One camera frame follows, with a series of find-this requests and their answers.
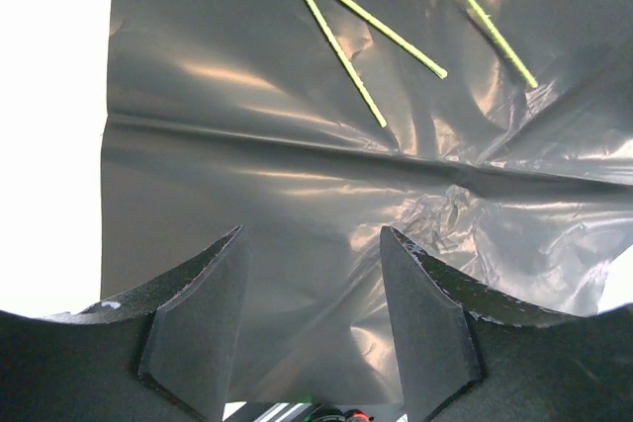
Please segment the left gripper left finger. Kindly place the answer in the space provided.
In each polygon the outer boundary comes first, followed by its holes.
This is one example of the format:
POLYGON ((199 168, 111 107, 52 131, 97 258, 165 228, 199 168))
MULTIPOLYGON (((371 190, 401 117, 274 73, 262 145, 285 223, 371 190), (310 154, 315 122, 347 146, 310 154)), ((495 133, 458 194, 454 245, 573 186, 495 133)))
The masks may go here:
POLYGON ((239 226, 78 313, 1 315, 5 421, 219 421, 245 301, 239 226))

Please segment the artificial rose stem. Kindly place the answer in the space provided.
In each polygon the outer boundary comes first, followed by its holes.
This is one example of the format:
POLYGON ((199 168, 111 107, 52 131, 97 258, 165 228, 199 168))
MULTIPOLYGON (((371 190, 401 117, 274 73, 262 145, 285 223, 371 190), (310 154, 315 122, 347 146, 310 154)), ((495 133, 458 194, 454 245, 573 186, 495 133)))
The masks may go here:
POLYGON ((532 89, 537 88, 538 82, 535 76, 529 71, 524 62, 514 51, 510 43, 491 20, 491 17, 486 13, 484 8, 477 2, 477 0, 464 1, 470 7, 472 12, 476 15, 476 17, 480 20, 482 27, 489 34, 490 39, 505 54, 506 58, 520 73, 527 85, 530 86, 532 89))
POLYGON ((325 17, 323 16, 320 8, 317 5, 317 3, 315 2, 315 0, 304 0, 304 1, 307 4, 308 8, 310 9, 313 17, 315 18, 319 28, 322 31, 323 35, 325 36, 325 38, 329 42, 332 50, 335 52, 335 54, 336 54, 338 60, 340 61, 343 69, 346 71, 346 73, 349 76, 350 80, 355 85, 356 89, 358 90, 360 96, 362 97, 362 99, 367 104, 369 110, 373 114, 373 116, 376 119, 377 123, 379 124, 380 127, 385 128, 387 126, 387 122, 386 122, 384 116, 382 115, 382 113, 379 110, 378 106, 376 105, 374 99, 370 95, 369 91, 365 87, 362 79, 358 75, 358 73, 357 73, 356 69, 354 68, 354 66, 352 65, 351 61, 346 56, 342 46, 340 45, 340 43, 336 39, 336 36, 332 32, 329 24, 327 23, 325 17))
POLYGON ((448 76, 448 71, 445 68, 440 66, 434 60, 432 60, 429 56, 427 56, 425 53, 419 50, 412 43, 405 40, 402 36, 397 34, 393 29, 388 27, 385 23, 380 21, 369 11, 361 7, 357 2, 355 2, 354 0, 338 0, 338 1, 342 3, 344 6, 346 6, 348 9, 350 9, 357 16, 359 16, 360 18, 365 20, 367 23, 369 23, 371 26, 373 26, 375 29, 377 29, 379 32, 381 32, 386 37, 388 37, 392 42, 399 45, 411 56, 413 56, 422 64, 424 64, 440 79, 445 79, 448 76))

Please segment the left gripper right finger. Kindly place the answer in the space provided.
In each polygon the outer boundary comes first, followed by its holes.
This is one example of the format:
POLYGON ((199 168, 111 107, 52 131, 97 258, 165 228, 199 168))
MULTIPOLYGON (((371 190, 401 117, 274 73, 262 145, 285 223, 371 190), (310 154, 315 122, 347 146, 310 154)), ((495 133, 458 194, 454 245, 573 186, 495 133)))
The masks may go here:
POLYGON ((628 421, 632 308, 574 316, 515 298, 381 231, 411 421, 628 421))

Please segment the black wrapping paper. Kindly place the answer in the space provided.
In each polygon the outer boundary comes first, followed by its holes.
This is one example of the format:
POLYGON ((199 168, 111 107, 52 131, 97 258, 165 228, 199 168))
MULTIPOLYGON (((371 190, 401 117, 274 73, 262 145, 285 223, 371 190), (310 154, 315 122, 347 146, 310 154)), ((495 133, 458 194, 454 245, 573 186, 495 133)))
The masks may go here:
POLYGON ((251 264, 229 396, 402 398, 379 241, 554 310, 598 310, 632 242, 632 0, 112 0, 102 146, 102 297, 236 226, 251 264))

